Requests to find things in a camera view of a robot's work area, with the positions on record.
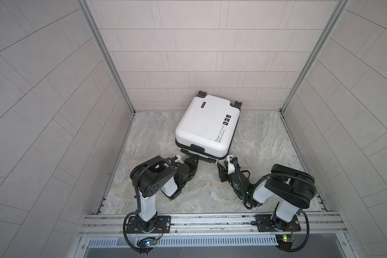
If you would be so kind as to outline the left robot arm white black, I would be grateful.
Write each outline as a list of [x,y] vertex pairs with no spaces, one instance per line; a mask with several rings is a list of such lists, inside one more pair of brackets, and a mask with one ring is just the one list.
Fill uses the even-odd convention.
[[130,179],[137,199],[137,227],[144,233],[154,230],[158,219],[155,195],[162,191],[171,201],[177,198],[186,184],[196,175],[199,157],[184,161],[180,155],[163,158],[158,155],[136,166]]

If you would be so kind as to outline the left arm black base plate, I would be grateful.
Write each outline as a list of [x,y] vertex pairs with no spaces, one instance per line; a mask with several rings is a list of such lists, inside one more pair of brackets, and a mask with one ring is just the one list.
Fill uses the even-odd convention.
[[125,232],[129,234],[155,234],[170,232],[171,216],[154,216],[144,221],[139,215],[131,216],[125,225]]

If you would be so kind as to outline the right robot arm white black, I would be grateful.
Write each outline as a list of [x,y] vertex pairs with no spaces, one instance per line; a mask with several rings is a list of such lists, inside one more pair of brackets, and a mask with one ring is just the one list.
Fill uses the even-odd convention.
[[317,194],[315,179],[299,170],[280,164],[272,166],[271,173],[252,184],[241,170],[236,157],[229,157],[224,164],[217,164],[221,182],[228,182],[244,207],[251,210],[259,207],[273,196],[281,200],[272,215],[256,215],[253,225],[260,232],[298,232],[301,230],[297,214],[309,208]]

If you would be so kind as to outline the black and white suitcase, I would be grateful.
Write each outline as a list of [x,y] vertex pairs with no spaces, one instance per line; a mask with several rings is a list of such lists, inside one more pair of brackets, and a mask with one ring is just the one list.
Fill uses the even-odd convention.
[[175,131],[176,145],[181,152],[197,155],[208,163],[228,156],[242,103],[208,95],[199,91],[183,115]]

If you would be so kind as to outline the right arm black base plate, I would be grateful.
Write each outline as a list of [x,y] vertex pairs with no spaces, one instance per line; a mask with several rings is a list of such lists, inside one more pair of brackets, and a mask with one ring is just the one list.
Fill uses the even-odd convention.
[[296,215],[286,222],[272,215],[256,215],[255,223],[259,232],[299,232],[301,226]]

